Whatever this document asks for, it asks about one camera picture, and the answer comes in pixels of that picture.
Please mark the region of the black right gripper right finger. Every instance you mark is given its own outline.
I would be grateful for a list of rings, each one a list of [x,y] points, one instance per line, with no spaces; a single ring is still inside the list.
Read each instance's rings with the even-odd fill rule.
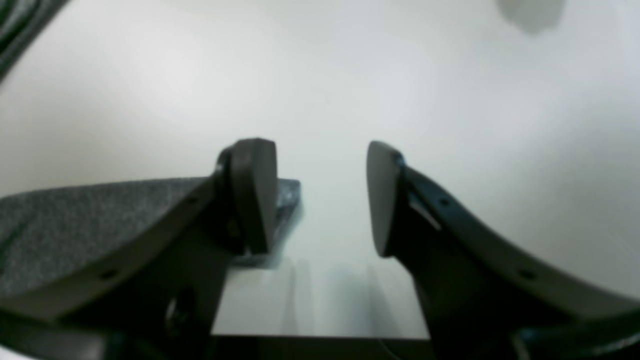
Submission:
[[[413,279],[439,360],[637,360],[639,301],[578,279],[486,226],[373,140],[375,250]]]

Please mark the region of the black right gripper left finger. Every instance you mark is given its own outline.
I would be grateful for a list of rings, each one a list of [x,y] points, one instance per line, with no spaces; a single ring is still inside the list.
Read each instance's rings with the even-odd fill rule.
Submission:
[[[241,139],[177,212],[52,284],[1,297],[1,345],[40,360],[202,360],[231,260],[274,244],[274,141]]]

